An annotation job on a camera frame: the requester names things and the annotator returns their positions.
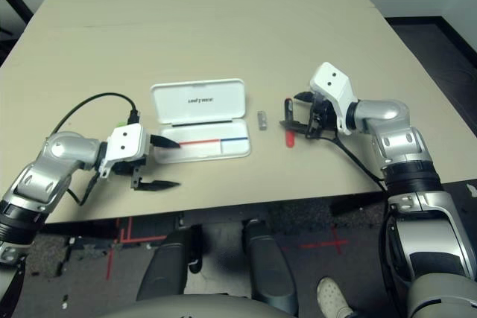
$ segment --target red marker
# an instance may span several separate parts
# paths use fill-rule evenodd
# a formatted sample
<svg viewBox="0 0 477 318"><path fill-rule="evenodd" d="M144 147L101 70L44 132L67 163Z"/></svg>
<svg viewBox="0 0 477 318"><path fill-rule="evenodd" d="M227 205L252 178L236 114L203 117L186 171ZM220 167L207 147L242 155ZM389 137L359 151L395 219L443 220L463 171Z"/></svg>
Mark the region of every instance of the red marker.
<svg viewBox="0 0 477 318"><path fill-rule="evenodd" d="M293 121L293 101L291 98L285 100L285 120ZM295 146L295 132L293 130L285 131L285 143L288 148Z"/></svg>

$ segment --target open plastic case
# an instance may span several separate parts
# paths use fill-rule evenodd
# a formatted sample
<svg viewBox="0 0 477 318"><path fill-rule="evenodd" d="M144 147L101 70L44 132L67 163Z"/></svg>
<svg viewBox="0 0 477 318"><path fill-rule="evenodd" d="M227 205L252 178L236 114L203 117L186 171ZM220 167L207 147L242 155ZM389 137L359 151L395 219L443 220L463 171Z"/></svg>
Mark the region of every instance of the open plastic case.
<svg viewBox="0 0 477 318"><path fill-rule="evenodd" d="M233 78L151 87L159 135L180 148L154 148L159 163L238 158L250 153L244 81Z"/></svg>

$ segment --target black baseboard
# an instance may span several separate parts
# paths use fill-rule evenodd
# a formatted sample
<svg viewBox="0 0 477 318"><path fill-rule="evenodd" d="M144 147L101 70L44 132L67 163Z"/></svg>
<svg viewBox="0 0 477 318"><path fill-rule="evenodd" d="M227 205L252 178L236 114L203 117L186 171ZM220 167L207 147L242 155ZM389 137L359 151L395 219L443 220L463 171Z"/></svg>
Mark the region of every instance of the black baseboard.
<svg viewBox="0 0 477 318"><path fill-rule="evenodd" d="M442 16L409 16L385 19L389 25L434 24L438 26L450 42L477 68L477 51Z"/></svg>

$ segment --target shoe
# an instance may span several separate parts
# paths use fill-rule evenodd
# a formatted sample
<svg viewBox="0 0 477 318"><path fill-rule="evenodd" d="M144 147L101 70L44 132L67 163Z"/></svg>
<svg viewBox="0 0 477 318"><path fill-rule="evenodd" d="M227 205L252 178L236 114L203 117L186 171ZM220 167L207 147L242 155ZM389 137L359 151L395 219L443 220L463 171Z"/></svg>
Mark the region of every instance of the shoe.
<svg viewBox="0 0 477 318"><path fill-rule="evenodd" d="M316 288L318 306L326 318L345 318L353 313L340 287L330 277L323 277Z"/></svg>

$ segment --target blue line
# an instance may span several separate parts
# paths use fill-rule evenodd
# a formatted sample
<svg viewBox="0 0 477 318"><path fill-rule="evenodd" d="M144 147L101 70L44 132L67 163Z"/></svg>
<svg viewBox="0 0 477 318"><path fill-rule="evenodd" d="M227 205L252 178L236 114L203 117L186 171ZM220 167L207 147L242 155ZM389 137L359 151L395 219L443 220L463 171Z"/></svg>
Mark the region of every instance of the blue line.
<svg viewBox="0 0 477 318"><path fill-rule="evenodd" d="M224 138L221 141L244 141L247 140L248 137L235 137L235 138Z"/></svg>

